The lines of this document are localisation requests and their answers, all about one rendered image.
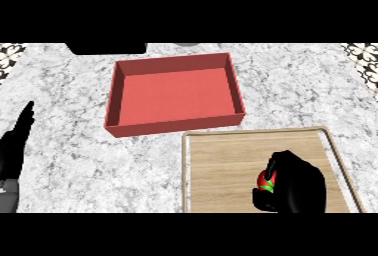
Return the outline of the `black appliance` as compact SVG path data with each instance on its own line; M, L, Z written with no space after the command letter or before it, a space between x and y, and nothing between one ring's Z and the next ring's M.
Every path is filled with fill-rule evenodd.
M143 54L146 43L67 43L75 55Z

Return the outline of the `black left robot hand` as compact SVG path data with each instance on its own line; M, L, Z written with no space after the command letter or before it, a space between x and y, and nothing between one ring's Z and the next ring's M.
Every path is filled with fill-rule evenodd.
M19 179L25 144L33 123L33 102L29 101L16 120L14 127L0 137L0 180Z

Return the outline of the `pale wooden tray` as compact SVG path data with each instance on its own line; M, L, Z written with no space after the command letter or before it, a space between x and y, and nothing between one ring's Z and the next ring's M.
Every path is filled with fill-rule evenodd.
M364 211L330 133L323 126L187 132L181 138L183 211L255 213L252 188L277 151L315 166L326 182L326 211Z

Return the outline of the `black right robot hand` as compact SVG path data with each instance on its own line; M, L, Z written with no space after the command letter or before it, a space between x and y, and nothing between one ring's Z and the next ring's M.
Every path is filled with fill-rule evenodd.
M274 152L265 179L276 173L273 192L252 189L252 204L261 211L313 213L326 211L326 184L320 170L289 150Z

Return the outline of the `red open box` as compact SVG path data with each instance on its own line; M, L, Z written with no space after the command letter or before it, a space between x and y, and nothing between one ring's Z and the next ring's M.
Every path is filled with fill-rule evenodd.
M234 126L243 116L228 53L115 63L103 124L113 137Z

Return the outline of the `red tomato with green stem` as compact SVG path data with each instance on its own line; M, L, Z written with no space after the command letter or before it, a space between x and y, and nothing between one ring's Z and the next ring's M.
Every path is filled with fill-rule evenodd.
M265 171L261 171L256 177L256 187L259 191L273 192L276 173L271 173L270 179L265 179Z

